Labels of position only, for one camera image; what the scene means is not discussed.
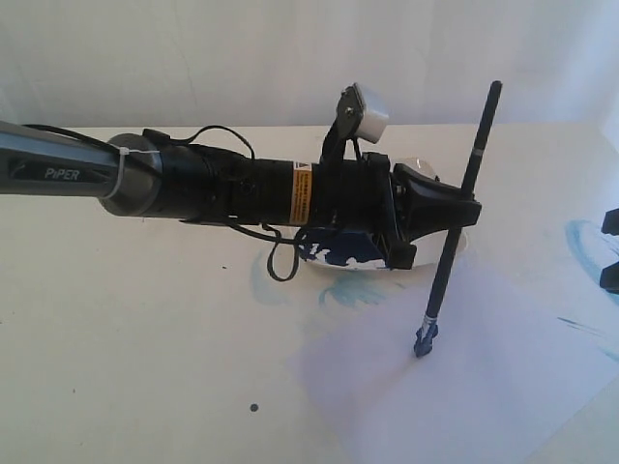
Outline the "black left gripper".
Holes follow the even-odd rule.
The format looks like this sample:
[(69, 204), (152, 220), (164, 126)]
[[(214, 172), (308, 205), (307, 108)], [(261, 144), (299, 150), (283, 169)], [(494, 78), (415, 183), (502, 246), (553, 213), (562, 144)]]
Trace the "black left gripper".
[(411, 242), (473, 226), (482, 210), (460, 188), (404, 163), (391, 172), (388, 157), (376, 152), (345, 161), (328, 186), (333, 197), (328, 223), (318, 232), (318, 256), (349, 270), (409, 270), (417, 254)]

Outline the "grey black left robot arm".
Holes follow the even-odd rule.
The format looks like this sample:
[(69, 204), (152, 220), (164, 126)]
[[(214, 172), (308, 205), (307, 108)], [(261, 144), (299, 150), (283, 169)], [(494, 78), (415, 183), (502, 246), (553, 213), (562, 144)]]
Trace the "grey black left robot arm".
[(272, 243), (290, 226), (305, 260), (379, 259), (402, 270), (417, 240), (472, 226), (482, 210), (472, 195), (375, 152), (332, 166), (249, 158), (156, 130), (104, 142), (10, 123), (1, 126), (1, 190), (94, 197), (118, 217), (226, 226)]

